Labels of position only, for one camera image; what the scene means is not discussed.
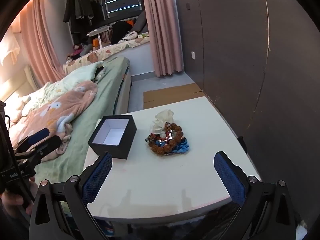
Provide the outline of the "person's left hand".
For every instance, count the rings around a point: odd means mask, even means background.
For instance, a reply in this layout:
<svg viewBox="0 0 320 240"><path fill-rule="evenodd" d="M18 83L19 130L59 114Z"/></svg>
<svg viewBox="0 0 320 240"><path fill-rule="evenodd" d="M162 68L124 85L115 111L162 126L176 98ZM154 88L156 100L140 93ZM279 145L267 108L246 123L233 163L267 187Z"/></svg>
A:
<svg viewBox="0 0 320 240"><path fill-rule="evenodd" d="M29 179L30 183L30 192L33 197L36 196L38 185L35 183L35 177L31 177ZM6 210L7 214L11 217L17 218L21 213L19 211L19 207L23 205L23 197L11 194L7 190L5 190L1 194L2 206Z"/></svg>

